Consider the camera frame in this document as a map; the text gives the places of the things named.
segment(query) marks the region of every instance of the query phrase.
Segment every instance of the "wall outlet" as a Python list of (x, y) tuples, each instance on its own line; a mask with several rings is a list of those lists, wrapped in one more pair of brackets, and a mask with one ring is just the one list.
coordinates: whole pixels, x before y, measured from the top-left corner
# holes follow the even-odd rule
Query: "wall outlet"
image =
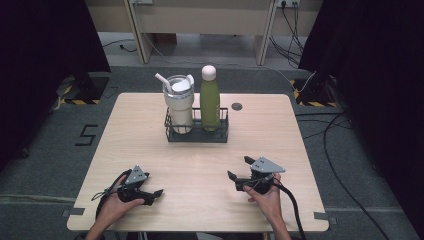
[(281, 3), (285, 1), (286, 2), (286, 8), (294, 8), (295, 5), (299, 7), (300, 0), (278, 0), (277, 7), (281, 7)]

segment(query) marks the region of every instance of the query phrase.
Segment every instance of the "white cup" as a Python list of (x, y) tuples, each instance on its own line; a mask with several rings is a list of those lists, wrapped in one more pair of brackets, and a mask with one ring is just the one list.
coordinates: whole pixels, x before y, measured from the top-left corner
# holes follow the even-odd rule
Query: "white cup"
[(162, 84), (165, 103), (169, 107), (169, 115), (171, 116), (172, 126), (177, 133), (188, 133), (193, 126), (193, 102), (194, 88), (193, 84), (186, 76), (175, 75), (167, 78), (172, 93), (170, 93), (165, 84)]

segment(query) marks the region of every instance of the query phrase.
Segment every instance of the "green bottle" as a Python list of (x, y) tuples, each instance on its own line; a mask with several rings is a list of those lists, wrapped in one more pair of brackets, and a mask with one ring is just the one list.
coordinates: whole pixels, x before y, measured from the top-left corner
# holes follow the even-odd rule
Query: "green bottle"
[(200, 87), (200, 114), (202, 126), (206, 131), (215, 131), (220, 123), (220, 97), (216, 82), (216, 69), (211, 65), (202, 69)]

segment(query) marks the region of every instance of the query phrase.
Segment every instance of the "forearm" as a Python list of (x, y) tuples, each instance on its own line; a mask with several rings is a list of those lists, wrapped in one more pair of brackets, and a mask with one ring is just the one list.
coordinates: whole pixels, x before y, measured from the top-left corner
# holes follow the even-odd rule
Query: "forearm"
[(272, 230), (274, 231), (275, 240), (291, 240), (289, 232), (287, 231), (286, 223), (282, 217), (275, 217), (269, 219)]
[(87, 236), (85, 237), (85, 240), (100, 240), (103, 237), (103, 233), (106, 231), (106, 229), (109, 227), (109, 225), (106, 222), (103, 222), (101, 220), (97, 220), (93, 226), (90, 228), (90, 231), (88, 231)]

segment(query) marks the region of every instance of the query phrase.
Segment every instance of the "wooden table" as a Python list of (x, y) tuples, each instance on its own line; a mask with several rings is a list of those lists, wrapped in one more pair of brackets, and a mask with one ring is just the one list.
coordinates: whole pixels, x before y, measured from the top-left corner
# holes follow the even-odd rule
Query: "wooden table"
[[(231, 109), (232, 103), (243, 109)], [(323, 213), (308, 156), (286, 95), (221, 94), (229, 108), (227, 143), (169, 143), (165, 135), (166, 105), (160, 93), (124, 93), (118, 97), (94, 155), (72, 215), (70, 230), (88, 230), (98, 200), (93, 195), (110, 186), (123, 171), (140, 165), (150, 177), (141, 190), (164, 189), (152, 206), (140, 206), (109, 229), (116, 231), (269, 232), (266, 218), (248, 195), (238, 192), (227, 170), (250, 177), (244, 156), (264, 156), (284, 167), (281, 181), (294, 194), (305, 231), (325, 231)], [(289, 231), (297, 231), (293, 206), (281, 193)]]

